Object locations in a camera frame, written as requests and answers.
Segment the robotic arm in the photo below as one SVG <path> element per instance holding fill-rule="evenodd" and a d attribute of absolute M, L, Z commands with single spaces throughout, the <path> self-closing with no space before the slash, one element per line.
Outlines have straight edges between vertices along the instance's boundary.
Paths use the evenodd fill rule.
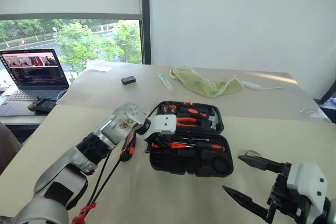
<path fill-rule="evenodd" d="M 35 220 L 68 224 L 68 210 L 87 189 L 86 176 L 93 174 L 98 163 L 131 131 L 144 140 L 157 132 L 174 134 L 175 129 L 175 115 L 157 115 L 149 119 L 136 104 L 125 103 L 39 177 L 33 199 L 17 214 L 14 224 Z"/>
<path fill-rule="evenodd" d="M 336 224 L 336 200 L 329 200 L 327 179 L 316 163 L 290 164 L 243 155 L 249 166 L 278 173 L 266 209 L 239 191 L 222 186 L 242 207 L 272 223 L 276 210 L 289 215 L 297 224 Z"/>

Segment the small black box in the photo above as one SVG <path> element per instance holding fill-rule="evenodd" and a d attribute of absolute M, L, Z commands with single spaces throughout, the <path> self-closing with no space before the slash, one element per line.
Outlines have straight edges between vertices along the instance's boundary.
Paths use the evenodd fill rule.
<path fill-rule="evenodd" d="M 130 84 L 130 83 L 136 82 L 136 79 L 135 79 L 134 76 L 128 76 L 126 78 L 122 78 L 121 82 L 122 82 L 122 84 L 127 85 L 127 84 Z"/>

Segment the green towel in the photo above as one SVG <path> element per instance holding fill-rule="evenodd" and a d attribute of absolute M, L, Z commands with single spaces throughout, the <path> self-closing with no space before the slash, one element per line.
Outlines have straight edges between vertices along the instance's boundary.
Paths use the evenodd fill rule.
<path fill-rule="evenodd" d="M 188 66 L 172 68 L 169 74 L 171 78 L 179 79 L 187 89 L 210 98 L 223 94 L 235 93 L 243 88 L 237 78 L 232 78 L 228 81 L 221 81 L 216 84 L 205 79 L 197 73 L 195 69 Z"/>

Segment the pliers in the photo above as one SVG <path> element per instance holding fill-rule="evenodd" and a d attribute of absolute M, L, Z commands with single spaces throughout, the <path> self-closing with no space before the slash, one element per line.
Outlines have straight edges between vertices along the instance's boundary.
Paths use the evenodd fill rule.
<path fill-rule="evenodd" d="M 197 123 L 197 119 L 195 118 L 177 118 L 176 119 L 176 126 L 180 127 L 196 127 L 197 125 L 195 125 L 195 123 Z"/>

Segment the table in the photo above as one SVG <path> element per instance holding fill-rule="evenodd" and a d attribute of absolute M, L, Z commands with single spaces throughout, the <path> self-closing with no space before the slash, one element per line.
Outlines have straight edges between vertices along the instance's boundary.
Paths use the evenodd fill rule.
<path fill-rule="evenodd" d="M 83 72 L 58 104 L 112 108 L 125 101 L 133 101 L 143 110 L 151 111 L 161 101 L 192 101 L 213 104 L 226 116 L 329 120 L 288 73 L 195 68 L 204 77 L 215 82 L 236 76 L 239 80 L 253 82 L 262 87 L 283 87 L 265 90 L 244 88 L 237 93 L 206 98 L 186 89 L 181 82 L 169 78 L 169 69 L 170 67 L 104 62 L 97 69 Z M 160 73 L 169 78 L 173 85 L 172 91 L 161 83 L 158 78 Z M 136 77 L 137 82 L 123 85 L 121 78 L 131 75 Z"/>
<path fill-rule="evenodd" d="M 57 105 L 0 176 L 0 215 L 15 216 L 31 199 L 41 173 L 113 109 Z M 120 164 L 87 223 L 262 223 L 221 188 L 223 184 L 235 188 L 266 206 L 276 175 L 239 161 L 237 155 L 246 150 L 256 150 L 278 162 L 317 162 L 328 180 L 328 197 L 336 197 L 335 124 L 234 116 L 223 116 L 223 123 L 222 135 L 230 144 L 234 162 L 230 176 L 200 178 L 155 171 L 143 152 L 145 142 L 137 141 L 133 157 Z M 113 151 L 107 171 L 119 157 L 120 148 Z M 101 166 L 88 177 L 89 187 L 69 212 L 71 218 L 87 202 Z M 277 213 L 274 223 L 294 221 Z"/>
<path fill-rule="evenodd" d="M 0 122 L 5 125 L 35 125 L 41 124 L 46 118 L 45 115 L 39 116 L 0 116 Z"/>

